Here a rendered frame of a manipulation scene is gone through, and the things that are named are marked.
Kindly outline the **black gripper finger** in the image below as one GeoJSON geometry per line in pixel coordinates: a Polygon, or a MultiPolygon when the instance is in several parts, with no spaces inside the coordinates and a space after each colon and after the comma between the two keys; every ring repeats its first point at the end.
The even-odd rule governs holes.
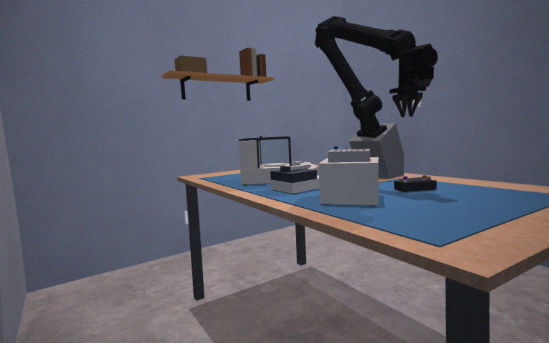
{"type": "Polygon", "coordinates": [[[413,96],[409,96],[408,98],[408,103],[407,103],[407,107],[408,107],[408,112],[409,112],[409,116],[413,116],[414,112],[415,112],[415,109],[417,107],[417,105],[419,104],[420,100],[422,98],[422,94],[417,94],[417,95],[413,95],[413,96]],[[414,104],[413,104],[413,108],[412,108],[412,101],[413,99],[415,100],[414,104]]]}
{"type": "Polygon", "coordinates": [[[401,117],[405,117],[408,95],[395,96],[392,99],[393,99],[394,103],[396,104],[397,108],[399,109],[401,117]],[[401,100],[402,100],[402,107],[400,105],[401,100]]]}

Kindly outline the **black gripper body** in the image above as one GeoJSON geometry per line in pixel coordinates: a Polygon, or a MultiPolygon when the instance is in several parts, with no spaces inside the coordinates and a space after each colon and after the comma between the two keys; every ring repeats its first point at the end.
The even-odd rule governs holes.
{"type": "Polygon", "coordinates": [[[418,91],[426,91],[426,87],[421,87],[421,86],[398,87],[398,88],[395,88],[395,89],[391,89],[390,94],[397,93],[397,95],[393,95],[392,97],[402,96],[402,95],[413,96],[413,95],[417,95],[417,94],[422,94],[422,92],[418,93],[418,91]],[[398,91],[400,91],[401,94],[398,91]]]}

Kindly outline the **blue bench mat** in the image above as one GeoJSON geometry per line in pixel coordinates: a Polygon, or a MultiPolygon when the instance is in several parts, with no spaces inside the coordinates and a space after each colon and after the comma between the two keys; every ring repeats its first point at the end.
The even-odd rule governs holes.
{"type": "Polygon", "coordinates": [[[437,189],[401,192],[379,182],[379,206],[320,204],[320,189],[291,194],[269,184],[241,184],[239,174],[200,178],[436,247],[549,207],[549,194],[437,182],[437,189]]]}

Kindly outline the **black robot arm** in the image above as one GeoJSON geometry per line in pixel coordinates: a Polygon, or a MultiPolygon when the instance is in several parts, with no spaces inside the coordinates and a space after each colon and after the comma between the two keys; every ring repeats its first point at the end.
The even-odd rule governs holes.
{"type": "Polygon", "coordinates": [[[333,38],[371,46],[390,55],[392,60],[399,59],[399,87],[429,86],[434,78],[437,52],[431,44],[416,46],[410,31],[376,29],[346,22],[338,16],[318,24],[315,46],[325,53],[350,93],[353,112],[361,120],[357,135],[376,138],[387,130],[386,125],[379,125],[375,116],[381,110],[382,102],[372,90],[367,91],[361,85],[333,38]],[[361,101],[362,97],[366,99],[361,101]]]}

